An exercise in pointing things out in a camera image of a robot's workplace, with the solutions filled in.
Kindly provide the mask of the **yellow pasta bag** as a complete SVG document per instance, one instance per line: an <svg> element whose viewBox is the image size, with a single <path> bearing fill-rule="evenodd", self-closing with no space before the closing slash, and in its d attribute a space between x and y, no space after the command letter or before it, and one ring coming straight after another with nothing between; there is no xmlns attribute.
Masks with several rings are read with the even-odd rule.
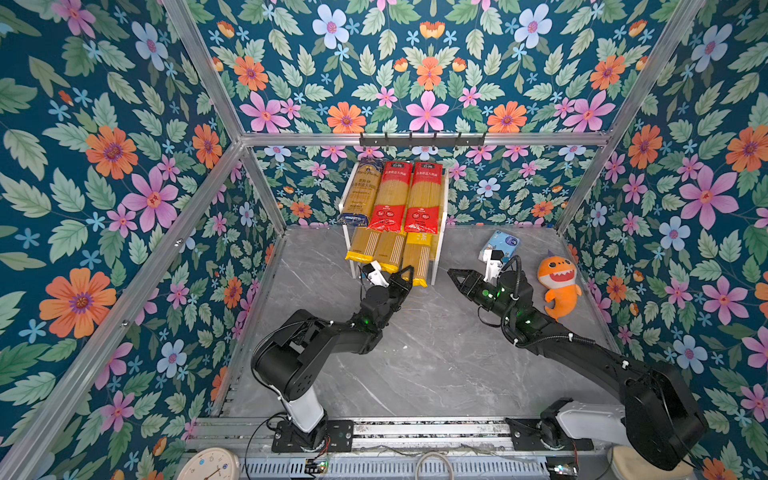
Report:
<svg viewBox="0 0 768 480"><path fill-rule="evenodd" d="M404 232L381 232L374 250L373 260L387 273L400 270L406 234Z"/></svg>
<svg viewBox="0 0 768 480"><path fill-rule="evenodd" d="M406 270L404 277L410 279L414 286L428 287L427 275L431 261L432 240L430 233L406 234L401 268Z"/></svg>
<svg viewBox="0 0 768 480"><path fill-rule="evenodd" d="M345 259L360 264L371 263L374 260L379 238L380 232L377 230L367 227L356 228Z"/></svg>

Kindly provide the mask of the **red spaghetti bag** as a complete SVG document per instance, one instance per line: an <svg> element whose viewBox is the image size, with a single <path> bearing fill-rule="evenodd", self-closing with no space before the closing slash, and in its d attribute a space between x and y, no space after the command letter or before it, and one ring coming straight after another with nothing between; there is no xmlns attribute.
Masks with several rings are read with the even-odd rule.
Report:
<svg viewBox="0 0 768 480"><path fill-rule="evenodd" d="M407 233L438 233L442 182L441 164L419 162L414 165L404 217Z"/></svg>
<svg viewBox="0 0 768 480"><path fill-rule="evenodd" d="M413 164L389 161L384 167L368 227L379 232L399 232L405 216Z"/></svg>

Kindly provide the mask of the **blue gold spaghetti bag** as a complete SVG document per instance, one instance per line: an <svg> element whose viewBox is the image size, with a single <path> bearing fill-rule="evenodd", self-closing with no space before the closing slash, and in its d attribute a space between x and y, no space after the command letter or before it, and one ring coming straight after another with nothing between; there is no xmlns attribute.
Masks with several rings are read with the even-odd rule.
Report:
<svg viewBox="0 0 768 480"><path fill-rule="evenodd" d="M358 163L352 183L342 202L339 222L343 225L368 226L371 220L384 163L364 159Z"/></svg>

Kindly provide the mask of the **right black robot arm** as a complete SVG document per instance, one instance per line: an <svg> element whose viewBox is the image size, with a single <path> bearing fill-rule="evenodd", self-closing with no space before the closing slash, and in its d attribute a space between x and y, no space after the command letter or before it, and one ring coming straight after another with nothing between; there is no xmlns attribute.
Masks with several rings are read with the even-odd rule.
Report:
<svg viewBox="0 0 768 480"><path fill-rule="evenodd" d="M676 367L631 360L574 333L533 305L522 271L505 271L495 284L469 269L452 268L448 276L465 298L500 318L502 335L515 347L561 363L617 398L629 445L653 466L673 470L707 433Z"/></svg>

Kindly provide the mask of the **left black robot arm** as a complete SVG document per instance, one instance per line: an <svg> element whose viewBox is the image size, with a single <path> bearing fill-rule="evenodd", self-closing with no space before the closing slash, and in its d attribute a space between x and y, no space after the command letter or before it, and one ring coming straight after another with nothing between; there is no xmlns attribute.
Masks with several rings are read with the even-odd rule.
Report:
<svg viewBox="0 0 768 480"><path fill-rule="evenodd" d="M408 266L391 274L385 286L368 288L359 310L346 322L331 322L299 309L256 347L251 357L254 378L277 395L293 428L308 440L322 436L327 423L327 412L313 388L327 360L335 353L371 352L414 280L414 268Z"/></svg>

